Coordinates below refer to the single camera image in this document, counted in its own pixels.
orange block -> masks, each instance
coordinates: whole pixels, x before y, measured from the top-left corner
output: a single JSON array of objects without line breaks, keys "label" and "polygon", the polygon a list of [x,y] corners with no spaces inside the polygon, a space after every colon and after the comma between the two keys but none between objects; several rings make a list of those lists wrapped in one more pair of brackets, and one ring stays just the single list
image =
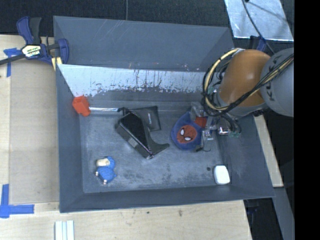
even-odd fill
[{"label": "orange block", "polygon": [[91,113],[89,109],[89,102],[84,95],[79,97],[74,97],[72,101],[72,106],[74,107],[75,111],[78,114],[81,114],[84,117],[89,116]]}]

black cable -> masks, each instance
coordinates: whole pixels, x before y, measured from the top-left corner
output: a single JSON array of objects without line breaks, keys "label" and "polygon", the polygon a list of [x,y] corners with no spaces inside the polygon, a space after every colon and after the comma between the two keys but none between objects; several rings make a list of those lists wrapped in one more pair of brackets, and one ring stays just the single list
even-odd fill
[{"label": "black cable", "polygon": [[[278,75],[283,73],[282,71],[279,71],[279,68],[282,67],[285,63],[287,63],[289,60],[291,60],[294,57],[294,53],[291,54],[290,56],[288,56],[285,60],[283,60],[283,62],[281,64],[279,64],[278,66],[276,66],[272,71],[268,72],[256,85],[255,87],[253,87],[252,90],[246,92],[245,94],[243,94],[241,97],[239,97],[236,101],[232,102],[229,104],[229,106],[227,107],[227,109],[225,110],[215,110],[210,108],[206,102],[204,106],[205,111],[208,113],[208,115],[213,116],[213,117],[217,117],[217,116],[223,116],[226,115],[227,112],[231,111],[232,109],[234,109],[235,107],[237,107],[239,104],[241,104],[245,99],[247,99],[253,92],[255,92],[256,90],[260,89],[261,87],[263,87],[264,85],[266,85],[267,83],[269,83],[269,81],[265,82],[270,76],[271,74],[275,74],[277,71],[277,75],[275,77],[277,77]],[[209,99],[210,102],[213,102],[214,100],[214,95],[215,93],[212,94],[208,94],[207,93],[208,90],[204,90],[204,98],[207,97]]]},{"label": "black cable", "polygon": [[[247,6],[246,6],[245,0],[241,0],[241,1],[242,1],[242,4],[243,4],[243,7],[244,7],[244,9],[245,9],[245,12],[246,12],[247,16],[249,17],[249,20],[251,21],[251,24],[252,24],[253,27],[255,28],[255,31],[259,34],[259,36],[260,36],[261,38],[264,39],[264,37],[263,37],[263,35],[261,34],[261,32],[259,31],[257,25],[254,23],[253,19],[251,18],[251,15],[250,15],[250,13],[249,13],[249,11],[248,11],[248,8],[247,8]],[[275,54],[275,51],[271,48],[271,46],[268,44],[267,41],[265,41],[265,44],[266,44],[266,46],[268,46],[268,48],[270,49],[270,51],[271,51],[273,54]]]},{"label": "black cable", "polygon": [[128,20],[128,0],[125,0],[125,20]]}]

gray metal cylinder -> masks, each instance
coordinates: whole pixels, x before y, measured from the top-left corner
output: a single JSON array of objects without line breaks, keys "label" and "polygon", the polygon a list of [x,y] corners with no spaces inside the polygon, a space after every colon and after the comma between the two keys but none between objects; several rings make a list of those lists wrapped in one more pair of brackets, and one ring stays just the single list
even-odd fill
[{"label": "gray metal cylinder", "polygon": [[[293,48],[284,49],[274,54],[263,67],[261,78],[275,67],[280,65],[287,57],[294,53]],[[278,114],[294,116],[294,62],[275,79],[260,88],[261,95],[273,111]]]}]

metal plate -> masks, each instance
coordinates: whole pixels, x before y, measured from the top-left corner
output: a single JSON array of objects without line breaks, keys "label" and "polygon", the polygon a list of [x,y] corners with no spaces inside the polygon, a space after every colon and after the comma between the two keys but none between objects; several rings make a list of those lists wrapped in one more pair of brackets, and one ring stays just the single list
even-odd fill
[{"label": "metal plate", "polygon": [[[224,0],[235,38],[258,37],[242,0]],[[245,2],[248,12],[262,36],[267,40],[293,41],[280,0],[250,0]]]}]

